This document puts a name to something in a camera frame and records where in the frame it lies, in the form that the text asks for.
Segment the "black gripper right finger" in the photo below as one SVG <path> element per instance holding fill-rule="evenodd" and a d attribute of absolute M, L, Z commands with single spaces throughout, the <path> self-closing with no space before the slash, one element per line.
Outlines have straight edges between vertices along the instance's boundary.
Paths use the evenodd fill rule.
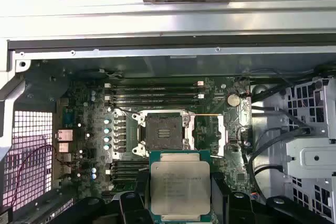
<path fill-rule="evenodd" d="M 274 196 L 263 205 L 240 191 L 232 191 L 223 173 L 211 174 L 211 203 L 219 223 L 330 223 L 326 218 L 285 196 Z"/>

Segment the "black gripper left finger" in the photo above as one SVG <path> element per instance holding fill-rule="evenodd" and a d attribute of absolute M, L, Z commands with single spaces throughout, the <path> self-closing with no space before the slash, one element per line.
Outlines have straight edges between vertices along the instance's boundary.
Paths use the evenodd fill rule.
<path fill-rule="evenodd" d="M 122 192 L 106 203 L 102 198 L 87 197 L 68 209 L 69 223 L 154 223 L 148 207 L 150 173 L 138 173 L 135 190 Z"/>

